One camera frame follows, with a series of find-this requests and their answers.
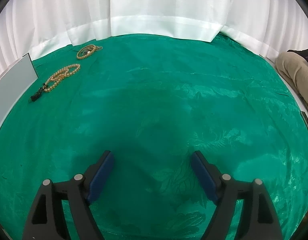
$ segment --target gray panel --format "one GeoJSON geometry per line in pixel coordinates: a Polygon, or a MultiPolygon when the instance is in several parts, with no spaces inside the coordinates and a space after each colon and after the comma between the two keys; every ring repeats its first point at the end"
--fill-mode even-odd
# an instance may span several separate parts
{"type": "Polygon", "coordinates": [[[37,78],[29,54],[0,75],[0,127],[18,99],[37,78]]]}

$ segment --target beige fabric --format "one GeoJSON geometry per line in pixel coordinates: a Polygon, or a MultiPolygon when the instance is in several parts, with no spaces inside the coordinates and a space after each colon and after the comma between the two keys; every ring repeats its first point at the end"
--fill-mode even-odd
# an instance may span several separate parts
{"type": "Polygon", "coordinates": [[[294,52],[283,52],[277,58],[275,68],[294,91],[304,98],[308,110],[308,62],[294,52]]]}

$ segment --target green tablecloth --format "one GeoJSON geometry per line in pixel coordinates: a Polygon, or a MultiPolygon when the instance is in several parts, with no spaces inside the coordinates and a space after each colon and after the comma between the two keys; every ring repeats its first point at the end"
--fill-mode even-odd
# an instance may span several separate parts
{"type": "Polygon", "coordinates": [[[68,180],[107,149],[116,165],[91,206],[106,240],[201,237],[215,206],[190,168],[194,150],[236,179],[262,179],[291,236],[308,208],[308,132],[265,60],[221,34],[211,43],[126,35],[87,44],[104,48],[79,61],[85,44],[67,46],[34,61],[39,79],[0,130],[0,222],[14,240],[44,179],[68,180]],[[27,102],[73,63],[77,74],[27,102]]]}

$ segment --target blue gripper pad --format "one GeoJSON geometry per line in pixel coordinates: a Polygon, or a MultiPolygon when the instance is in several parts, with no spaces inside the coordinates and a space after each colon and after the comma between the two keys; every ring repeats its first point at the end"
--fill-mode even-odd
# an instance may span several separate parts
{"type": "Polygon", "coordinates": [[[198,178],[198,181],[200,182],[201,187],[204,189],[207,198],[213,201],[215,205],[217,205],[219,197],[216,193],[216,190],[217,190],[216,182],[212,179],[212,176],[207,171],[206,166],[202,162],[201,158],[198,156],[197,152],[193,153],[192,160],[191,160],[192,169],[196,177],[198,178]]]}
{"type": "Polygon", "coordinates": [[[100,193],[102,192],[105,182],[111,173],[114,166],[114,155],[109,153],[102,165],[97,170],[95,176],[93,177],[91,183],[89,184],[89,194],[86,200],[89,204],[92,204],[95,200],[99,198],[100,193]]]}

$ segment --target white fabric backdrop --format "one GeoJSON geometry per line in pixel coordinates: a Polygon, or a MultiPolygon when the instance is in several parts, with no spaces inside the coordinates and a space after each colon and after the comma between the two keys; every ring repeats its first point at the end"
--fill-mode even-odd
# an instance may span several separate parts
{"type": "Polygon", "coordinates": [[[275,61],[308,49],[308,19],[295,0],[10,0],[0,15],[0,73],[68,44],[130,33],[212,41],[221,31],[275,61]]]}

